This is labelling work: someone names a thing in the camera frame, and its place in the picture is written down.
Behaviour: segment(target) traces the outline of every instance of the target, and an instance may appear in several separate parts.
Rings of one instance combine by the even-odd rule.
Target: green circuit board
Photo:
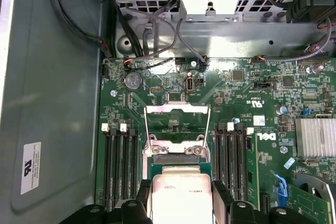
[[[334,59],[251,63],[250,59],[209,58],[207,66],[190,58],[162,61],[159,58],[135,61],[130,68],[124,66],[122,59],[111,59],[103,64],[99,127],[108,123],[110,129],[118,131],[122,123],[132,133],[119,144],[113,137],[99,133],[97,203],[111,208],[113,204],[107,204],[107,198],[117,201],[135,196],[142,179],[142,149],[146,141],[144,107],[168,101],[185,101],[210,108],[207,142],[214,179],[223,179],[223,163],[218,161],[218,156],[225,151],[223,139],[218,137],[220,129],[233,121],[239,121],[244,129],[253,128],[254,133],[244,137],[250,147],[243,146],[246,169],[239,172],[246,175],[245,200],[259,209],[261,194],[268,195],[270,207],[279,205],[276,174],[288,184],[293,182],[294,173],[315,174],[336,182],[336,158],[316,159],[313,166],[307,164],[297,156],[295,133],[296,118],[333,117]],[[313,68],[319,65],[323,65],[324,70],[314,73]],[[129,89],[125,82],[134,72],[141,76],[141,85]],[[282,106],[288,112],[279,115]],[[158,139],[181,142],[204,133],[207,117],[175,111],[169,115],[149,115],[148,125]],[[290,158],[295,162],[286,169],[284,165]]]

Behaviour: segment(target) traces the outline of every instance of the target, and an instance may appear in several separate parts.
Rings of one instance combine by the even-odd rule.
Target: ram slot
[[[228,151],[230,153],[229,162],[230,162],[230,191],[231,195],[235,200],[238,200],[238,174],[239,174],[239,165],[238,165],[238,146],[236,141],[236,136],[228,135]]]
[[[131,142],[131,160],[130,160],[130,171],[131,171],[131,198],[135,199],[138,191],[138,157],[139,157],[139,141],[138,136],[132,136]]]
[[[111,188],[112,188],[112,136],[106,136],[105,146],[105,173],[104,173],[104,206],[111,209]]]
[[[246,180],[246,136],[245,135],[237,135],[237,154],[238,154],[238,200],[246,200],[247,199],[247,180]]]
[[[116,205],[120,199],[120,156],[121,156],[121,141],[120,136],[114,136],[112,148],[112,196],[111,208]]]
[[[229,184],[229,172],[227,167],[227,150],[226,150],[226,141],[224,141],[223,134],[216,135],[216,178],[221,180],[225,186]]]
[[[129,192],[129,160],[130,160],[130,137],[122,137],[122,175],[121,175],[121,198],[128,199]]]

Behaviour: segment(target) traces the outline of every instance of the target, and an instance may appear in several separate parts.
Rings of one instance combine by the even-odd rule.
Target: screw
[[[116,97],[117,94],[118,94],[118,92],[116,92],[116,90],[112,90],[112,91],[110,92],[110,95],[111,95],[112,97]]]
[[[238,207],[241,207],[241,208],[245,208],[246,207],[246,204],[244,202],[238,202],[237,203],[237,206]]]
[[[276,211],[277,211],[278,214],[281,214],[281,215],[286,215],[287,214],[286,210],[284,210],[282,208],[278,208]]]
[[[285,146],[282,146],[282,147],[280,148],[280,152],[283,153],[283,154],[286,154],[286,153],[288,152],[288,148],[285,147]]]
[[[193,153],[194,153],[195,155],[199,155],[199,154],[201,154],[201,153],[202,153],[202,148],[201,148],[201,147],[195,147],[195,148],[193,149]]]
[[[153,146],[152,147],[152,153],[153,154],[158,154],[160,152],[160,147],[159,146]]]
[[[192,68],[196,68],[196,66],[197,66],[197,62],[193,60],[192,62],[190,62],[190,66],[191,66]]]

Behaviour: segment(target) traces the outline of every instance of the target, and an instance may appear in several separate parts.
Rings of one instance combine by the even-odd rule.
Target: label sticker on case
[[[41,142],[23,146],[21,194],[38,187],[40,175]]]

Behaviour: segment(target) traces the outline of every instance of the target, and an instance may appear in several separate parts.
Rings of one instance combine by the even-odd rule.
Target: white label
[[[254,126],[265,126],[265,116],[264,115],[254,115],[253,125]]]
[[[38,187],[40,175],[41,142],[23,146],[21,194]]]

